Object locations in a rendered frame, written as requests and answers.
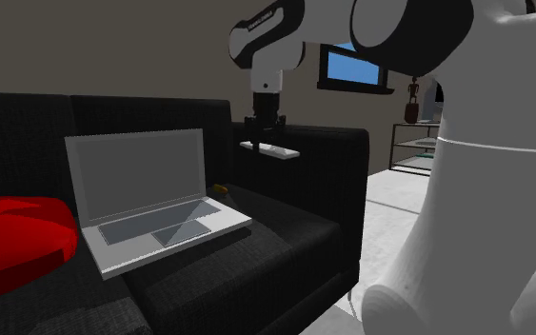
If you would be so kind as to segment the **dark red figurine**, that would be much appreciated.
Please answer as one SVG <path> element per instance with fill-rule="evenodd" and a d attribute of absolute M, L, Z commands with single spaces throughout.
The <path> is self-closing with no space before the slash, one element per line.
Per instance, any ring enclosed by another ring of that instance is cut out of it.
<path fill-rule="evenodd" d="M 419 104 L 418 104 L 418 92 L 420 85 L 417 83 L 418 78 L 413 76 L 411 83 L 407 87 L 409 93 L 408 103 L 406 104 L 404 120 L 408 124 L 415 124 L 418 119 Z"/>

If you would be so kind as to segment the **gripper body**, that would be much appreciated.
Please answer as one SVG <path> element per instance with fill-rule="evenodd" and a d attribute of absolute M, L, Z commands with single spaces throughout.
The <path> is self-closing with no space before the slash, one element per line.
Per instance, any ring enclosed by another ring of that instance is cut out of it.
<path fill-rule="evenodd" d="M 276 122 L 280 108 L 280 94 L 270 92 L 253 93 L 254 116 L 260 122 Z"/>

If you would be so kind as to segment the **black framed window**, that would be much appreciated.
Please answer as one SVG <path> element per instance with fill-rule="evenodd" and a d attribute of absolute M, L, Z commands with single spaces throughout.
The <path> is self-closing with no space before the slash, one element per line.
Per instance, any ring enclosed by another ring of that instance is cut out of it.
<path fill-rule="evenodd" d="M 390 95 L 388 70 L 360 57 L 350 43 L 320 46 L 318 89 Z"/>

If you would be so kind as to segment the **white remote control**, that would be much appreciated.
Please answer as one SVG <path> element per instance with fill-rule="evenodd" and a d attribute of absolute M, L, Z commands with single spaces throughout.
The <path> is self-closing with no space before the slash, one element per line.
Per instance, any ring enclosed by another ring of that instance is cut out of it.
<path fill-rule="evenodd" d="M 258 149 L 255 150 L 251 141 L 239 143 L 240 148 L 250 150 L 251 152 L 263 154 L 269 157 L 278 158 L 281 160 L 293 159 L 300 156 L 300 152 L 294 149 L 282 148 L 275 145 L 260 143 Z"/>

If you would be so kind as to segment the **red cushion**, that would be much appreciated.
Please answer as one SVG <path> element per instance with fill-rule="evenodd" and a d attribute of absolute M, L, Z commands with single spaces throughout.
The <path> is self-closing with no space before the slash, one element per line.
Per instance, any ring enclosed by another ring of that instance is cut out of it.
<path fill-rule="evenodd" d="M 75 220 L 62 200 L 0 196 L 0 295 L 63 265 L 77 244 Z"/>

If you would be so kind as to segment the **metal glass shelf unit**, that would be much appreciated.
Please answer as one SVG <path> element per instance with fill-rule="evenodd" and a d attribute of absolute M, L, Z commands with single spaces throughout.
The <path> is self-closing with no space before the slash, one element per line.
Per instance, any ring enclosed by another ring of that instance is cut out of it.
<path fill-rule="evenodd" d="M 440 123 L 394 124 L 387 169 L 428 177 L 432 170 Z"/>

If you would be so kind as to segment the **black sofa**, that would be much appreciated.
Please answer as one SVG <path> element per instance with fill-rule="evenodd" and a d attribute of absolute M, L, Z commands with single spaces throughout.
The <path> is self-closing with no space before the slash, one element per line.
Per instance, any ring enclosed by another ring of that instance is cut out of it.
<path fill-rule="evenodd" d="M 246 227 L 108 280 L 79 227 L 69 136 L 199 128 L 210 198 Z M 0 295 L 0 335 L 299 335 L 358 281 L 369 135 L 288 126 L 280 160 L 240 148 L 226 100 L 0 93 L 0 196 L 62 200 L 74 256 Z"/>

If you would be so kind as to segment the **silver open laptop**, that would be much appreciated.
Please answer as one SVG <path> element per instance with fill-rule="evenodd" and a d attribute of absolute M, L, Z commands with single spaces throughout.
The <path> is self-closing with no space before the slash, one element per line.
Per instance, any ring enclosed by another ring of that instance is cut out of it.
<path fill-rule="evenodd" d="M 105 280 L 251 222 L 208 197 L 199 128 L 65 144 L 81 231 Z"/>

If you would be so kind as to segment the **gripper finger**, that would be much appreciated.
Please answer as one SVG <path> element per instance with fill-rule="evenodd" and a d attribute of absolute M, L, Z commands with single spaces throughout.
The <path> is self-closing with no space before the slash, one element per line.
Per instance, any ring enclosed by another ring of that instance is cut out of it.
<path fill-rule="evenodd" d="M 274 124 L 272 125 L 272 127 L 269 130 L 270 136 L 271 137 L 276 137 L 279 134 L 281 134 L 286 128 L 286 122 L 287 122 L 287 116 L 286 115 L 284 115 L 284 114 L 278 115 L 277 118 L 275 119 Z"/>
<path fill-rule="evenodd" d="M 255 116 L 246 116 L 244 120 L 245 131 L 252 149 L 260 147 L 260 127 L 257 125 Z"/>

